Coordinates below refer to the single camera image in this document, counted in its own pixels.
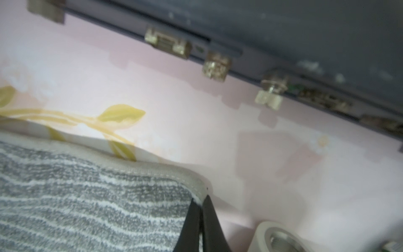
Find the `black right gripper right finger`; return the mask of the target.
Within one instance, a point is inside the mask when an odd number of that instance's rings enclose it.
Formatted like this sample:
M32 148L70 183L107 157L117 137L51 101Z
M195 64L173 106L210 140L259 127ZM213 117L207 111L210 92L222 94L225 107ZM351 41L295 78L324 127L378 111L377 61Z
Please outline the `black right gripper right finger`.
M202 204L202 235L204 252L231 252L218 220L211 197L208 195Z

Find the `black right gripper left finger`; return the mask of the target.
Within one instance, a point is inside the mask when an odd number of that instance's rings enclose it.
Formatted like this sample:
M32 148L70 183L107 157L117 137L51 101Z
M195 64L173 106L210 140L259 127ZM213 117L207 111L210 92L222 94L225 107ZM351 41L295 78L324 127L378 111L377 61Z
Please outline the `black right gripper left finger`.
M173 252L199 252L200 216L201 208L192 200Z

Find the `grey striped square dishcloth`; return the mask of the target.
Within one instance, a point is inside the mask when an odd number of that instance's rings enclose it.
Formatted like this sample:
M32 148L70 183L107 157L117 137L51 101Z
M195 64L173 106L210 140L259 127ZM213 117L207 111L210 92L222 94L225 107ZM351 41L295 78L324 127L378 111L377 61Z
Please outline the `grey striped square dishcloth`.
M1 132L3 252L171 252L207 194L184 168Z

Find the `white plastic tee fitting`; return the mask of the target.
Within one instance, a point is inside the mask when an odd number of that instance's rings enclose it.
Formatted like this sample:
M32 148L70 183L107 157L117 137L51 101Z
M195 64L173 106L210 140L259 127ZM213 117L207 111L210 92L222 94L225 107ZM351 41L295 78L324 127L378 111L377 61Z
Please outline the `white plastic tee fitting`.
M247 252L313 252L299 235L271 221L260 223Z

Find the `pink floral table mat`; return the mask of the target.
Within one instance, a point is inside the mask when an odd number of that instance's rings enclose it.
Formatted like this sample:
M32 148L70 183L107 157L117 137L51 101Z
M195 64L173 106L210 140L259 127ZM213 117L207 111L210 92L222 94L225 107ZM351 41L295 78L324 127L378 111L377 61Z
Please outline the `pink floral table mat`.
M1 1L6 125L113 152L107 130L140 161L192 170L208 186L233 251L256 226L281 223L318 252L367 252L403 237L400 142L258 88L218 83L184 61L73 16L55 24Z

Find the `dark grey flat electronics box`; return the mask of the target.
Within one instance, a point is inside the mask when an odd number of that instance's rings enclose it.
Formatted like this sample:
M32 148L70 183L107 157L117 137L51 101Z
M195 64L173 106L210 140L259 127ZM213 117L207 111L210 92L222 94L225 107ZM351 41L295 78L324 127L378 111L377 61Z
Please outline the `dark grey flat electronics box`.
M403 138L402 1L27 1Z

